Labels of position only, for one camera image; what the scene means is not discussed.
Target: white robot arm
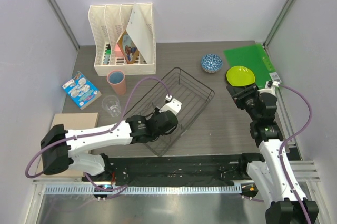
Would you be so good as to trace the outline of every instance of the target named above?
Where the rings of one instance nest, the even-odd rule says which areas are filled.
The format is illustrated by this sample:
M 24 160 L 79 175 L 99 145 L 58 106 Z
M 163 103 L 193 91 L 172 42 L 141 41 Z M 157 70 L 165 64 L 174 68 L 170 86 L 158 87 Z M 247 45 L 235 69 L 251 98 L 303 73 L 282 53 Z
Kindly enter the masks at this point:
M 105 171 L 109 172 L 110 163 L 104 154 L 86 153 L 92 149 L 112 145 L 147 143 L 156 140 L 160 135 L 170 134 L 177 127 L 176 115 L 182 103 L 171 96 L 166 97 L 166 104 L 156 108 L 150 118 L 134 115 L 122 121 L 115 130 L 114 125 L 102 126 L 87 130 L 64 130 L 63 125 L 54 126 L 41 141 L 41 148 L 63 138 L 74 139 L 59 144 L 42 154 L 43 173 L 58 174 L 67 169 L 86 172 L 92 176 Z
M 227 86 L 236 106 L 251 117 L 253 122 L 250 124 L 250 133 L 260 150 L 260 154 L 242 154 L 239 167 L 256 184 L 267 208 L 268 224 L 288 224 L 292 221 L 306 223 L 299 201 L 314 223 L 318 215 L 317 204 L 309 201 L 299 186 L 285 150 L 282 150 L 281 130 L 274 122 L 277 109 L 275 88 L 278 86 L 279 83 L 273 81 L 267 82 L 261 90 L 256 84 L 247 87 Z

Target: gray table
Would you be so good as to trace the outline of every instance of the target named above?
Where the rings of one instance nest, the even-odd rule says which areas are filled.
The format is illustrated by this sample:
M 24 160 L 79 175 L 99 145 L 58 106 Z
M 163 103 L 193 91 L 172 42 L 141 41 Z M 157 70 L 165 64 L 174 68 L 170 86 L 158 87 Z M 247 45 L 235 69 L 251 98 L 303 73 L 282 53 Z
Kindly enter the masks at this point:
M 205 154 L 241 154 L 258 152 L 249 133 L 251 122 L 248 114 L 239 110 L 226 90 L 225 72 L 229 66 L 223 54 L 224 50 L 254 44 L 253 41 L 240 42 L 197 42 L 197 43 L 162 43 L 157 44 L 156 76 L 162 78 L 172 68 L 178 66 L 215 91 L 213 100 L 194 122 L 190 129 L 169 149 L 166 155 L 205 155 Z M 74 72 L 81 71 L 102 93 L 102 96 L 81 111 L 76 104 L 66 98 L 63 113 L 98 112 L 98 126 L 109 125 L 118 121 L 102 109 L 101 102 L 108 95 L 115 95 L 108 85 L 106 77 L 98 76 L 93 67 L 96 48 L 81 47 L 75 63 Z M 224 60 L 223 68 L 209 74 L 201 68 L 201 58 L 205 54 L 217 54 Z M 119 96 L 122 107 L 126 103 L 132 88 L 141 75 L 126 76 L 127 94 Z M 153 85 L 147 81 L 136 91 L 131 105 L 135 104 Z M 94 150 L 104 152 L 110 157 L 144 157 L 153 153 L 142 144 L 113 146 Z

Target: wire basket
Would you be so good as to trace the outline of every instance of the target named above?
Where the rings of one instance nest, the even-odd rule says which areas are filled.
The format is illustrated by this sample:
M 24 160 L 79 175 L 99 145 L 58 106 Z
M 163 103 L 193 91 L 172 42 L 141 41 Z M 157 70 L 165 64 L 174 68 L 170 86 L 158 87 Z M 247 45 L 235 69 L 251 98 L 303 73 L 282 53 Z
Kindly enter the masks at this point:
M 169 135 L 160 136 L 154 142 L 145 145 L 157 156 L 163 156 L 169 148 L 188 130 L 208 103 L 214 97 L 214 91 L 179 67 L 168 72 L 162 80 L 170 89 L 173 98 L 182 102 L 177 115 L 178 126 Z M 148 115 L 154 108 L 165 104 L 167 91 L 157 83 L 128 112 L 132 115 Z

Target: book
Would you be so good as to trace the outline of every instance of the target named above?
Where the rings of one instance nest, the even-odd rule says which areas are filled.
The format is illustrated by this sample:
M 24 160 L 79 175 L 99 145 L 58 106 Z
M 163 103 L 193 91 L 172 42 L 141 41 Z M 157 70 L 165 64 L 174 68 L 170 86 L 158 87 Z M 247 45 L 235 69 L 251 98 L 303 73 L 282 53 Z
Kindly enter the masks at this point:
M 80 71 L 62 88 L 81 110 L 101 96 L 100 91 Z
M 120 47 L 126 62 L 128 64 L 133 64 L 139 56 L 139 50 L 133 43 L 126 30 L 121 33 L 117 44 Z

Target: blue patterned bowl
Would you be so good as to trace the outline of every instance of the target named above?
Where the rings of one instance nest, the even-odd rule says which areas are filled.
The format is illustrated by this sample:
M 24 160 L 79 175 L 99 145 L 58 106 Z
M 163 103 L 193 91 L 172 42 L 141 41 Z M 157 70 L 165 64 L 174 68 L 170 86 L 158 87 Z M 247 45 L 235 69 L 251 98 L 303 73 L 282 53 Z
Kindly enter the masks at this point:
M 222 66 L 222 59 L 216 54 L 208 54 L 201 59 L 201 67 L 208 73 L 215 73 L 219 71 Z

